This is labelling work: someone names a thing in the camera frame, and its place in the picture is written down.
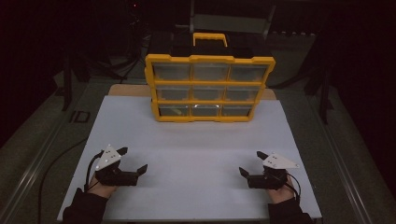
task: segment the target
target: black sleeve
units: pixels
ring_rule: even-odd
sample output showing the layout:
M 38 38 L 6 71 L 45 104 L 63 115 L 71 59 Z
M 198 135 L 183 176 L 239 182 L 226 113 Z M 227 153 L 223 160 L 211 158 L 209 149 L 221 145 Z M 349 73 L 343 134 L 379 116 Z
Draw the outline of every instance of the black sleeve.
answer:
M 99 224 L 106 209 L 107 198 L 77 189 L 73 202 L 64 209 L 63 224 Z
M 294 199 L 282 203 L 269 203 L 268 212 L 271 224 L 312 224 L 307 213 L 303 213 L 300 205 Z

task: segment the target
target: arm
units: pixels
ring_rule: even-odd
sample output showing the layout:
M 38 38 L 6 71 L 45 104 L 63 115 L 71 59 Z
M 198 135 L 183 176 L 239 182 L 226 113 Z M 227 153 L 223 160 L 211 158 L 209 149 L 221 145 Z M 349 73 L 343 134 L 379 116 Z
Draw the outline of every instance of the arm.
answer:
M 271 224 L 312 224 L 307 213 L 303 213 L 300 205 L 294 199 L 294 192 L 284 185 L 280 189 L 267 189 L 273 203 L 268 204 Z
M 88 192 L 77 189 L 72 204 L 64 209 L 63 224 L 101 223 L 106 203 L 117 187 L 104 186 L 92 177 Z

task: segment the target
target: dark floor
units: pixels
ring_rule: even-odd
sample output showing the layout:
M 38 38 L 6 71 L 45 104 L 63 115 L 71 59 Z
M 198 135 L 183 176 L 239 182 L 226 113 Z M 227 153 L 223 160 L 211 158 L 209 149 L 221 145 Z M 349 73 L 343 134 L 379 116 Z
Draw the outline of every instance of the dark floor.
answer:
M 315 38 L 270 35 L 267 43 L 276 58 L 276 69 L 268 84 L 273 85 L 295 75 Z M 139 63 L 125 83 L 136 83 L 143 78 Z M 0 185 L 0 220 L 4 223 L 35 223 L 37 197 L 44 171 L 64 150 L 89 136 L 103 97 L 118 81 L 93 75 L 89 83 L 74 81 L 74 101 L 62 112 L 63 99 L 51 97 L 40 106 L 0 151 L 3 180 Z M 306 80 L 284 90 L 276 97 L 283 105 L 297 147 L 319 207 L 323 223 L 396 223 L 396 202 L 364 144 L 355 124 L 331 88 L 328 111 L 329 124 L 318 117 L 318 98 L 306 96 Z M 69 122 L 73 111 L 90 112 L 88 122 Z M 74 147 L 56 161 L 43 185 L 42 223 L 57 223 L 59 209 L 77 166 L 84 144 Z M 32 164 L 35 156 L 41 159 Z M 27 186 L 21 180 L 27 176 Z

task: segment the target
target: table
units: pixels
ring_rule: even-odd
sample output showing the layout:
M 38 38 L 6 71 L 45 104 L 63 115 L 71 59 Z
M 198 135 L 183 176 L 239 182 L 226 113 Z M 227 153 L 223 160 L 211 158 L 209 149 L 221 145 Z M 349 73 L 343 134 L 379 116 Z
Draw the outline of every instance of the table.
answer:
M 238 170 L 243 167 L 252 175 L 260 174 L 258 150 L 276 152 L 301 165 L 300 169 L 290 169 L 302 188 L 301 207 L 312 218 L 321 217 L 277 100 L 261 101 L 251 122 L 173 123 L 154 120 L 147 96 L 106 96 L 58 219 L 72 202 L 76 188 L 83 187 L 90 160 L 108 144 L 129 148 L 121 159 L 122 171 L 135 171 L 146 163 L 148 171 L 139 177 L 136 187 L 120 187 L 112 195 L 104 220 L 267 219 L 269 197 L 262 189 L 249 189 Z

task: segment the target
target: carrying handle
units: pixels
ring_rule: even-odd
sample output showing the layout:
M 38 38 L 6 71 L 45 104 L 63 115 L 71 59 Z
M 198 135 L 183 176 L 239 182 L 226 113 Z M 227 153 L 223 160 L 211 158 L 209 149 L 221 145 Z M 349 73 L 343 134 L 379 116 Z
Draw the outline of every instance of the carrying handle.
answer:
M 227 41 L 225 39 L 224 34 L 210 34 L 210 33 L 194 33 L 192 35 L 192 44 L 195 46 L 196 39 L 205 39 L 205 40 L 222 40 L 224 43 L 224 47 L 227 46 Z

